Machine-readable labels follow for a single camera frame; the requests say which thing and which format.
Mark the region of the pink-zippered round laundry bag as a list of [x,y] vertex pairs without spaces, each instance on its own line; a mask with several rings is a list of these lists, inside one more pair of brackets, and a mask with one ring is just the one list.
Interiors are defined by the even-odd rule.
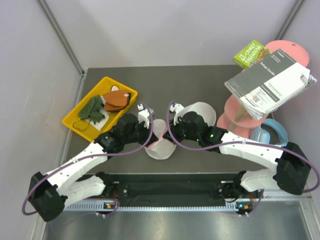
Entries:
[[176,150],[176,145],[164,138],[168,131],[167,124],[163,119],[155,119],[153,121],[153,133],[158,140],[148,147],[145,147],[145,152],[155,160],[166,160]]

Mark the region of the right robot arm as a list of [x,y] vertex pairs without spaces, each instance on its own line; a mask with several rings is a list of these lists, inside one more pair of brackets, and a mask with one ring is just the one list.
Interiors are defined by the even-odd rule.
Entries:
[[210,126],[195,111],[166,114],[168,135],[174,144],[184,140],[197,142],[195,151],[215,152],[235,156],[263,166],[261,170],[242,170],[233,179],[232,191],[245,198],[257,190],[282,190],[291,195],[307,193],[307,179],[312,169],[301,148],[260,143],[236,135],[226,129]]

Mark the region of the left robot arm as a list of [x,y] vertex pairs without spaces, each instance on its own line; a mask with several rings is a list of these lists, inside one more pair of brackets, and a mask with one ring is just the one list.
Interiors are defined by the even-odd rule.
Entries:
[[153,111],[141,110],[138,115],[126,113],[111,130],[101,133],[78,155],[46,173],[35,173],[29,184],[25,202],[30,203],[43,221],[50,222],[69,205],[91,196],[109,198],[114,191],[108,178],[94,175],[79,179],[92,168],[115,156],[124,156],[125,145],[138,143],[142,148],[156,141],[153,135]]

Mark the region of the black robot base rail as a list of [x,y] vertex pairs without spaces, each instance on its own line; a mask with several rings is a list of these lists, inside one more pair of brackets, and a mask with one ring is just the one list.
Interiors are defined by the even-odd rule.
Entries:
[[234,173],[96,173],[106,184],[102,196],[122,207],[222,206],[226,200],[259,198],[236,185]]

